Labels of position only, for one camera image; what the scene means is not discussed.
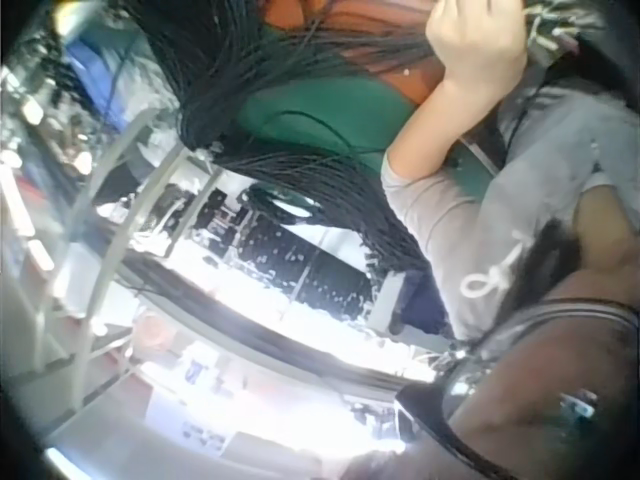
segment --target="fingers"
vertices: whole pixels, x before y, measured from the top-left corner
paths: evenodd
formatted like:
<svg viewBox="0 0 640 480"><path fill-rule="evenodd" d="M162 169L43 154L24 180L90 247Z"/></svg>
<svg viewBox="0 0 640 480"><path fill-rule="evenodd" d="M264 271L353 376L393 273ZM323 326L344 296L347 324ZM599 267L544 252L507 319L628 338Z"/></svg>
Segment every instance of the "fingers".
<svg viewBox="0 0 640 480"><path fill-rule="evenodd" d="M447 0L438 0L434 5L433 9L431 10L431 14L429 15L429 18L430 19L440 18L442 16L442 13L444 12L444 6L446 2Z"/></svg>
<svg viewBox="0 0 640 480"><path fill-rule="evenodd" d="M458 16L458 1L457 0L440 0L444 3L442 14L448 18L455 18Z"/></svg>
<svg viewBox="0 0 640 480"><path fill-rule="evenodd" d="M516 13L524 10L523 0L489 0L492 13Z"/></svg>
<svg viewBox="0 0 640 480"><path fill-rule="evenodd" d="M469 21L477 20L480 16L489 14L489 0L457 0L458 15Z"/></svg>

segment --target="white drawstring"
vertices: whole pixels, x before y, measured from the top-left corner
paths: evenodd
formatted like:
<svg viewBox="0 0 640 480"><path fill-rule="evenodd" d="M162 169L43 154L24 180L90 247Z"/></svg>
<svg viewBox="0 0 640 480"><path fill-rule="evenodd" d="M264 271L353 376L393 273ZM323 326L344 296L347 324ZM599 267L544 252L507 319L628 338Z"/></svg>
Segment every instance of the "white drawstring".
<svg viewBox="0 0 640 480"><path fill-rule="evenodd" d="M512 235L519 242L502 262L490 267L486 275L471 273L464 277L460 285L460 291L465 297L481 298L492 290L503 291L509 288L511 285L511 266L520 258L525 246L530 243L520 232L513 232ZM481 284L480 288L472 288L474 283Z"/></svg>

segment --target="hand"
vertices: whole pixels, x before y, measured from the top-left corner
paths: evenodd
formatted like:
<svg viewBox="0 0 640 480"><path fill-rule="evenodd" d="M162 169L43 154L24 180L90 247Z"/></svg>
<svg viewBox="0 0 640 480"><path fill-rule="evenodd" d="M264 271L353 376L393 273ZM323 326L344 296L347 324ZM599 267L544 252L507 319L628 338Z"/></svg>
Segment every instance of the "hand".
<svg viewBox="0 0 640 480"><path fill-rule="evenodd" d="M523 0L438 0L426 35L445 83L494 101L518 84L527 62Z"/></svg>

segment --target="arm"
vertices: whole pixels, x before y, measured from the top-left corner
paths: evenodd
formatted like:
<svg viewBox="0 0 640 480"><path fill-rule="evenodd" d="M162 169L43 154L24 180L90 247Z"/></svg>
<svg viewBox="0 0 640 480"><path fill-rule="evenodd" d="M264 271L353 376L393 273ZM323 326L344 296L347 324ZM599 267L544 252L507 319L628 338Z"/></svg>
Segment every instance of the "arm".
<svg viewBox="0 0 640 480"><path fill-rule="evenodd" d="M521 0L439 0L426 29L445 78L389 148L406 180L433 175L453 143L518 83L526 64Z"/></svg>

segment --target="gray long-sleeve shirt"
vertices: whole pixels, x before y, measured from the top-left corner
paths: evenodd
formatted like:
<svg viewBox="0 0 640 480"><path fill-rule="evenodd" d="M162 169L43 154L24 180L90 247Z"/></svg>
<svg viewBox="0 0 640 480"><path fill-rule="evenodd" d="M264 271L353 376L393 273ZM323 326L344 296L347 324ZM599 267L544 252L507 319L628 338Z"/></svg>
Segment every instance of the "gray long-sleeve shirt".
<svg viewBox="0 0 640 480"><path fill-rule="evenodd" d="M387 199L431 262L456 337L477 338L492 327L510 266L548 220L572 223L586 189L613 185L638 229L639 143L638 117L620 102L571 92L523 125L482 203L465 197L445 171L411 182L385 159ZM597 165L602 174L593 173Z"/></svg>

